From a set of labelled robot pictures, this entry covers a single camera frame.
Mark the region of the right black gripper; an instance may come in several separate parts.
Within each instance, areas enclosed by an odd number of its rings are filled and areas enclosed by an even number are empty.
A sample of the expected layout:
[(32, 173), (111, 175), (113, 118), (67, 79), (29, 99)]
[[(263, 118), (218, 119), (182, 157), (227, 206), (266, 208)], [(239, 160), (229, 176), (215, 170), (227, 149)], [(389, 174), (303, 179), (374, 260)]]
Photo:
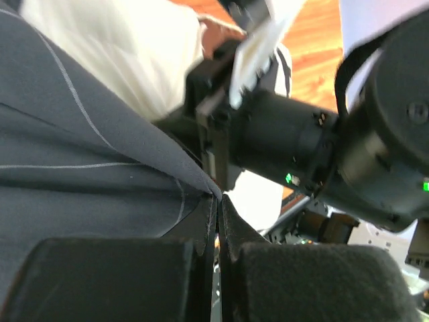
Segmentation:
[(245, 91), (229, 104), (236, 40), (186, 78), (183, 106), (156, 123), (177, 141), (218, 186), (229, 191), (242, 170), (315, 197), (332, 172), (335, 113), (271, 92)]

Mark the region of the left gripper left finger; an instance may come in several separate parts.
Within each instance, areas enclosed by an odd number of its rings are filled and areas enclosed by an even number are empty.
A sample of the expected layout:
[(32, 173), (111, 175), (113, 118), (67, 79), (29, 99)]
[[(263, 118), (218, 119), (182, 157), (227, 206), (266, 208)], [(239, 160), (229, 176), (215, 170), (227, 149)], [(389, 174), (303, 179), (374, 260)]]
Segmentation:
[(2, 321), (209, 321), (217, 201), (155, 239), (56, 238), (27, 256)]

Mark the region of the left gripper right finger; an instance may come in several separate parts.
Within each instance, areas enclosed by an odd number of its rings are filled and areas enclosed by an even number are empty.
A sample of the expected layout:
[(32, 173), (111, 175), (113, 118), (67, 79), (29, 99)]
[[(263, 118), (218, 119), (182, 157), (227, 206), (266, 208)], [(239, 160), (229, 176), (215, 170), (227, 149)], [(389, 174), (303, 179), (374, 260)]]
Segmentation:
[(223, 321), (419, 321), (394, 259), (371, 246), (278, 245), (224, 197), (219, 207)]

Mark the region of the cream pillow with bear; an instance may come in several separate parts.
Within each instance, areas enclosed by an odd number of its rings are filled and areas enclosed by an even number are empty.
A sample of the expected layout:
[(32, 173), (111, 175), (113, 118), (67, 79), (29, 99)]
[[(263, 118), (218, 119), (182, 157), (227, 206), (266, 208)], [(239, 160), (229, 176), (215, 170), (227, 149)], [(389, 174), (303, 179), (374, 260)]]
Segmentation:
[(66, 107), (2, 170), (64, 192), (72, 229), (161, 236), (219, 190), (154, 127), (184, 101), (187, 72), (243, 32), (170, 1), (24, 1)]

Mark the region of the dark grey checked pillowcase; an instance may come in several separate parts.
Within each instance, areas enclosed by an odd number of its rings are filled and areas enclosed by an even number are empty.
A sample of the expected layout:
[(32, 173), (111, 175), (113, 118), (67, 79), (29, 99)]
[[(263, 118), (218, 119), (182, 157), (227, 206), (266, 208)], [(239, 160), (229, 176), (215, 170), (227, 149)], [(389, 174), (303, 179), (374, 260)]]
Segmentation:
[(49, 237), (159, 237), (221, 192), (154, 122), (202, 27), (170, 1), (1, 2), (1, 297)]

